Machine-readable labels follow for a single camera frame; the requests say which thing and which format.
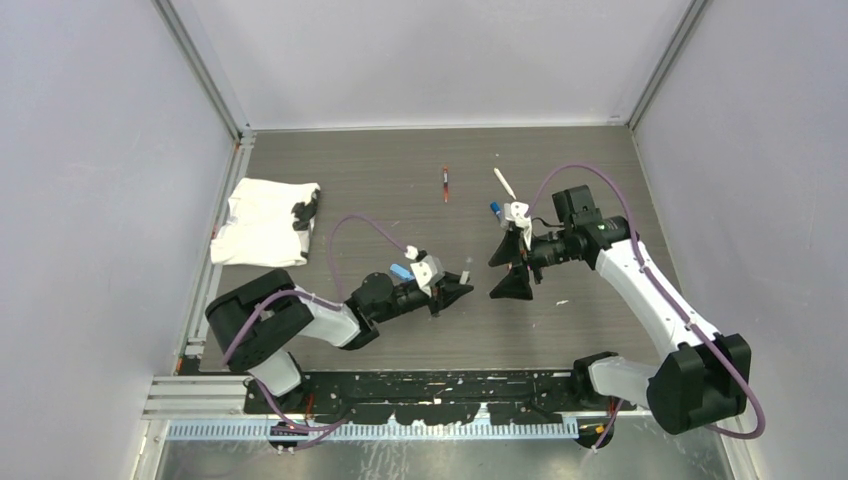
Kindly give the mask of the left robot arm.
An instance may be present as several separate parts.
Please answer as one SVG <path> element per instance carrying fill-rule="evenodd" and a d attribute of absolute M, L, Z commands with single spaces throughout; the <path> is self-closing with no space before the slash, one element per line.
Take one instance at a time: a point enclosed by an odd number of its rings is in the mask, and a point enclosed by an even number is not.
<path fill-rule="evenodd" d="M 334 303 L 277 268 L 213 300 L 205 317 L 227 369 L 252 375 L 272 404 L 294 413 L 306 403 L 307 387 L 286 348 L 293 338 L 358 350 L 379 336 L 379 324 L 422 308 L 436 315 L 473 290 L 451 272 L 438 278 L 429 294 L 415 280 L 396 283 L 389 274 L 374 272 L 344 302 Z"/>

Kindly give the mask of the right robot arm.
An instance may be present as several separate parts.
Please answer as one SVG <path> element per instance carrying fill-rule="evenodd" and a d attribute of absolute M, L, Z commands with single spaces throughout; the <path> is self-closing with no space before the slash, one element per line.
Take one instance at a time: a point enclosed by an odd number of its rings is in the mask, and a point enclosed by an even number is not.
<path fill-rule="evenodd" d="M 505 234 L 489 264 L 509 271 L 490 297 L 531 300 L 544 268 L 584 262 L 625 301 L 660 360 L 646 365 L 610 351 L 578 359 L 570 385 L 573 400 L 585 409 L 596 409 L 609 397 L 624 400 L 649 410 L 669 434 L 744 413 L 752 403 L 747 341 L 720 333 L 698 314 L 656 267 L 627 219 L 603 216 L 588 186 L 557 192 L 552 200 L 561 226 L 545 235 L 533 234 L 528 204 L 501 207 Z"/>

